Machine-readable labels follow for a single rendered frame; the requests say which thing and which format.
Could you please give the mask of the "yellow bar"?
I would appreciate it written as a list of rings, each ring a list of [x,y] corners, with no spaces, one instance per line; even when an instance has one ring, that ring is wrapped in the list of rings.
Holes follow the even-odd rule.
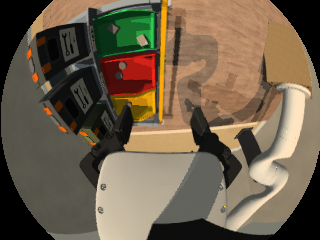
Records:
[[[162,123],[167,0],[162,0],[159,123]]]

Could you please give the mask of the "green bin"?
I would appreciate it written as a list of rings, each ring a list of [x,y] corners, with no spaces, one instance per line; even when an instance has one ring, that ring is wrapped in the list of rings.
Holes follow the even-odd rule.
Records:
[[[120,28],[117,34],[107,30],[110,23]],[[155,24],[156,13],[150,10],[127,9],[94,19],[94,37],[98,57],[155,50]],[[142,34],[144,34],[149,43],[143,47],[140,46],[137,40],[137,37]]]

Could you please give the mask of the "red open bin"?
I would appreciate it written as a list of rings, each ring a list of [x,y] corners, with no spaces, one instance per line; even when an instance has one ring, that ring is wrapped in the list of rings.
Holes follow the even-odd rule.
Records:
[[[109,95],[139,94],[156,88],[156,52],[116,55],[99,61]],[[119,69],[120,62],[127,64],[124,70]],[[117,72],[122,72],[122,79],[116,79]]]

